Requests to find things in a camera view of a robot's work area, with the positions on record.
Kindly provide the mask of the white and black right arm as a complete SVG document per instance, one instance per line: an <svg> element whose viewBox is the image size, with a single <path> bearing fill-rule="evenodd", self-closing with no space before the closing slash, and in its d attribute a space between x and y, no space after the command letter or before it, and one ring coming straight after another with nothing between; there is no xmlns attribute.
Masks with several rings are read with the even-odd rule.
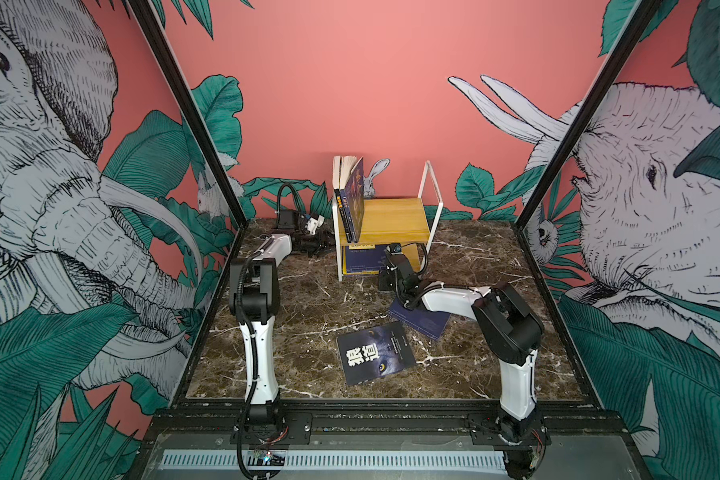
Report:
<svg viewBox="0 0 720 480"><path fill-rule="evenodd" d="M509 283L471 287L422 278L408 257L387 249L379 288L395 293L408 311L457 315L475 321L499 360L500 417L516 424L535 413L535 362L544 333L541 320Z"/></svg>

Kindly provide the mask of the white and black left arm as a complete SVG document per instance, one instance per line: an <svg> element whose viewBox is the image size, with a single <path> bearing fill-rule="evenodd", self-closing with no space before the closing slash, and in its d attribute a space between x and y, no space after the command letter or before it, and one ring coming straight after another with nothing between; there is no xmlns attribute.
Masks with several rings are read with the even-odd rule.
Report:
<svg viewBox="0 0 720 480"><path fill-rule="evenodd" d="M242 334L246 390L243 421L250 425L281 425L280 387L274 367L273 330L281 304L278 267L295 250L318 250L325 218L295 211L279 215L276 229L248 256L232 261L229 308Z"/></svg>

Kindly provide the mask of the dark book with portrait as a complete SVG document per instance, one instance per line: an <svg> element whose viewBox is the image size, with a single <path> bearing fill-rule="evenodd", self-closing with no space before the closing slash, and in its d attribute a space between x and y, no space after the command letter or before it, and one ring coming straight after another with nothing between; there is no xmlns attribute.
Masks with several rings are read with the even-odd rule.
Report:
<svg viewBox="0 0 720 480"><path fill-rule="evenodd" d="M349 206L354 226L354 242L358 243L364 216L364 172L363 158L356 157L357 161L350 173L347 192L349 194Z"/></svg>

